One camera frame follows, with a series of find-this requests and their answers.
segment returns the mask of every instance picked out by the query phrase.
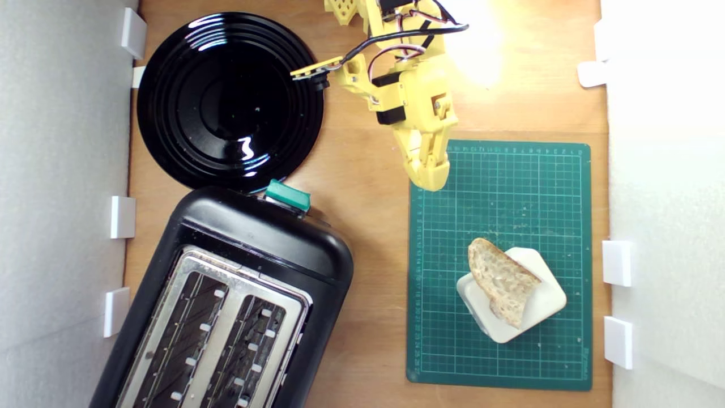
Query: slice of bread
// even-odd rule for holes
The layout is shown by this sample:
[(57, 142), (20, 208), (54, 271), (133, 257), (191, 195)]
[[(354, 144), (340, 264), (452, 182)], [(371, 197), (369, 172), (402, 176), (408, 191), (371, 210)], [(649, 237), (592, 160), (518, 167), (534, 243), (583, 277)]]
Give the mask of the slice of bread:
[(468, 265), (489, 297), (491, 311), (520, 329), (526, 302), (541, 280), (483, 238), (468, 246)]

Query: cutting mat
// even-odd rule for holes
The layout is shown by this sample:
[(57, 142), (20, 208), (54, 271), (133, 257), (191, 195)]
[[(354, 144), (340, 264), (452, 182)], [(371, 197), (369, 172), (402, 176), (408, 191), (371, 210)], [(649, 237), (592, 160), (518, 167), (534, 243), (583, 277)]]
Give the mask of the cutting mat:
[[(407, 377), (420, 383), (589, 390), (592, 220), (585, 144), (452, 140), (446, 187), (410, 189)], [(566, 307), (506, 344), (490, 340), (457, 294), (468, 244), (534, 248)]]

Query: black plate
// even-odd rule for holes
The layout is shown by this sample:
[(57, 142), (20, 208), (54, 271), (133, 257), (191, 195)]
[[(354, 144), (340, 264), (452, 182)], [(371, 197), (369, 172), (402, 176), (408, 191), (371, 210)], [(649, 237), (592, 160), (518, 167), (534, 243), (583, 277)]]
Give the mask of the black plate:
[(289, 75), (314, 62), (294, 33), (257, 15), (228, 12), (184, 25), (141, 79), (146, 147), (191, 188), (255, 192), (284, 179), (320, 132), (323, 93)]

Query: robotic arm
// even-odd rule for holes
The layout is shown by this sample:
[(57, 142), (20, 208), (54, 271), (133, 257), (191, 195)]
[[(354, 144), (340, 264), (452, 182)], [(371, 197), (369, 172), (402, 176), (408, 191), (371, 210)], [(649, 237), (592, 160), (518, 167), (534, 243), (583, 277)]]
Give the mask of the robotic arm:
[[(368, 40), (344, 57), (292, 72), (293, 79), (320, 80), (333, 73), (345, 89), (367, 100), (381, 125), (392, 127), (410, 180), (431, 191), (443, 188), (450, 169), (449, 132), (458, 119), (443, 69), (441, 35), (468, 25), (457, 24), (438, 0), (325, 0), (325, 8), (341, 25), (360, 14)], [(381, 51), (368, 65), (360, 52), (371, 44)], [(395, 53), (393, 68), (373, 78), (373, 64), (388, 52)]]

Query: toaster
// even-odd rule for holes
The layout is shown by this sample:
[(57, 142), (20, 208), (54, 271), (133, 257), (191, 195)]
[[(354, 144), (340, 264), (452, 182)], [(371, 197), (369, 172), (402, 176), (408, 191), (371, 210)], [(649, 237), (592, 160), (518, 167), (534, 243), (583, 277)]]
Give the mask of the toaster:
[(272, 181), (173, 211), (91, 408), (303, 407), (352, 280), (352, 253)]

